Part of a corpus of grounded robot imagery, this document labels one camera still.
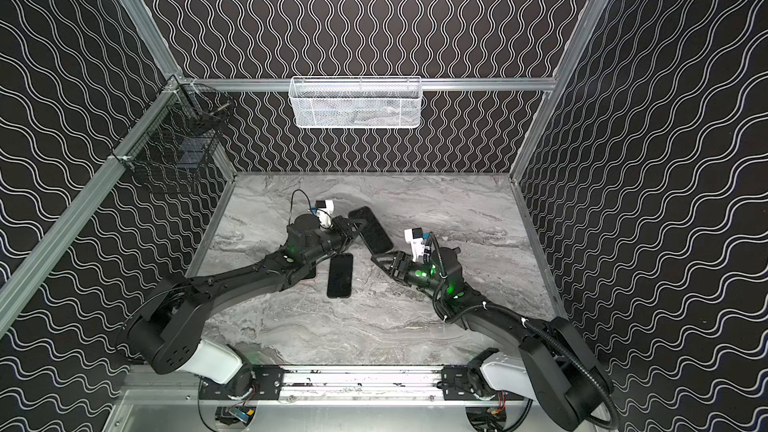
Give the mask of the black phone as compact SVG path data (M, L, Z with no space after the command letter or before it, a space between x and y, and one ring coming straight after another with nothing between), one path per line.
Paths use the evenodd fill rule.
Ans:
M363 221L360 235L372 255L388 253L394 248L392 240L370 207L363 206L351 210L348 217Z

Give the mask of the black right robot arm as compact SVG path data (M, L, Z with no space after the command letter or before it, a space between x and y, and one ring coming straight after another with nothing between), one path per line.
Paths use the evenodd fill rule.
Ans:
M439 247L418 261L404 251L371 256L395 282L433 302L439 319L517 350L532 392L528 397L560 428L590 422L616 430L620 417L614 386L595 354L568 320L530 318L491 301L463 276L458 248Z

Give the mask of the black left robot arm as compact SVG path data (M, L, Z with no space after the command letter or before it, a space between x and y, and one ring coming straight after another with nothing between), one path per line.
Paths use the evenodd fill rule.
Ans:
M201 339L210 316L295 286L318 264L345 253L366 225L364 219L336 216L324 227L317 216L303 214L287 225L283 245L251 265L216 275L168 277L129 316L117 342L158 374L181 370L205 349Z

